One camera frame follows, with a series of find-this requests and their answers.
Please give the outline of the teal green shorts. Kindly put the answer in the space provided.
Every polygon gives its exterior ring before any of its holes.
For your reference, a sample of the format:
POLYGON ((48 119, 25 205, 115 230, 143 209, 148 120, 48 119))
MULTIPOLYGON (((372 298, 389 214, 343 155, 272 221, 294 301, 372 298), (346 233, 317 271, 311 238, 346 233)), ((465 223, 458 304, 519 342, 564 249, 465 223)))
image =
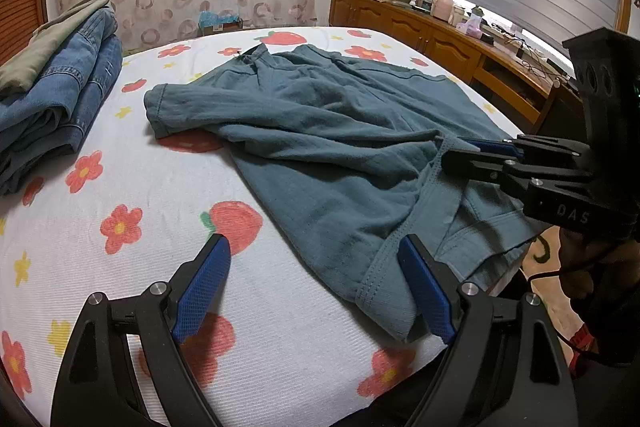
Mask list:
POLYGON ((494 184, 442 170, 448 150, 503 131, 450 79, 314 46, 256 46, 189 84, 145 93, 157 138, 203 129, 229 145, 308 269, 399 341, 418 308, 397 260, 419 236, 459 280, 490 286, 544 231, 494 184))

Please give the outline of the blue item in box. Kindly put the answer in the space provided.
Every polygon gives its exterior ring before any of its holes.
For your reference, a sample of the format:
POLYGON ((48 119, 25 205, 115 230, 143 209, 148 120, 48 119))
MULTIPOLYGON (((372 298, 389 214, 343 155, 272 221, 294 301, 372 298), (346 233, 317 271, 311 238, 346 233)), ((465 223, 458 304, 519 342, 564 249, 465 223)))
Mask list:
POLYGON ((201 11, 198 16, 198 35, 200 37, 239 31, 243 29, 243 26, 242 18, 231 12, 216 14, 210 11, 201 11))

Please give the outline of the folded olive green garment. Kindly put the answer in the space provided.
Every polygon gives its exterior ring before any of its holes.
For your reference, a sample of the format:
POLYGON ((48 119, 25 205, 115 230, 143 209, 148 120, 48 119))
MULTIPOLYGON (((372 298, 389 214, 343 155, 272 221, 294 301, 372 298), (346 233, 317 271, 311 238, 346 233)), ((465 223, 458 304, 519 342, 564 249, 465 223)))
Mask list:
POLYGON ((38 27, 26 48, 12 56, 0 69, 1 95, 24 93, 32 89, 43 67, 63 42, 80 25, 111 0, 81 0, 54 20, 38 27))

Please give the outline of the pink bottle on cabinet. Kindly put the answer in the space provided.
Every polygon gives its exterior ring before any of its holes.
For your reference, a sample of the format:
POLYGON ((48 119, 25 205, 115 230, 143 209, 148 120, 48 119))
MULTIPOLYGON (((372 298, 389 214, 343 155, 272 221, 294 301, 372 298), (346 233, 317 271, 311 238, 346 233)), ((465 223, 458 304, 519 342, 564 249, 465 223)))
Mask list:
POLYGON ((454 8, 454 0, 432 0, 431 14, 438 20, 448 22, 454 8))

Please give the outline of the white floral strawberry bedsheet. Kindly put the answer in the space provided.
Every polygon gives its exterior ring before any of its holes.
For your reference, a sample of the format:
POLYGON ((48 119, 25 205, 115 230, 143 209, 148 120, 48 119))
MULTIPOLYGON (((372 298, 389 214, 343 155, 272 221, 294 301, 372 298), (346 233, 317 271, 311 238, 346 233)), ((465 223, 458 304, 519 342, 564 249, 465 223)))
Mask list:
POLYGON ((231 244, 224 288, 184 354, 227 426, 329 426, 430 363, 442 343, 394 343, 302 265, 228 152, 195 131, 156 141, 143 98, 188 83, 258 44, 302 43, 438 76, 422 53, 376 31, 249 30, 125 58, 77 156, 50 160, 1 201, 1 358, 17 396, 47 424, 70 332, 87 297, 137 296, 193 259, 210 234, 231 244))

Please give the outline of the wooden sideboard cabinet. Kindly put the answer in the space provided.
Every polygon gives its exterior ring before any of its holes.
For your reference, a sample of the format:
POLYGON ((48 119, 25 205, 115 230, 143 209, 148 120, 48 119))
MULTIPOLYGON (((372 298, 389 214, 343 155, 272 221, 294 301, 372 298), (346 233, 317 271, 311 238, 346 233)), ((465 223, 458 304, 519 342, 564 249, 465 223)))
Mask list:
POLYGON ((329 23, 376 30, 424 55, 502 110, 522 130, 578 140, 585 136, 578 96, 556 70, 521 43, 484 43, 413 8, 378 0, 331 0, 329 23))

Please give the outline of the folded blue denim jeans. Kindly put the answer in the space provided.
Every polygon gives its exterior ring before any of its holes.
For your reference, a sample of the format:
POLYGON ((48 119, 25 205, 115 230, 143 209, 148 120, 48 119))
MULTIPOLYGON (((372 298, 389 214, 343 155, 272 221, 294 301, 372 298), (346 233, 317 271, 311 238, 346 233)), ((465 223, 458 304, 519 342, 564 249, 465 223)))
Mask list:
POLYGON ((15 193, 43 161, 75 154, 122 69, 106 6, 61 43, 24 94, 1 99, 1 193, 15 193))

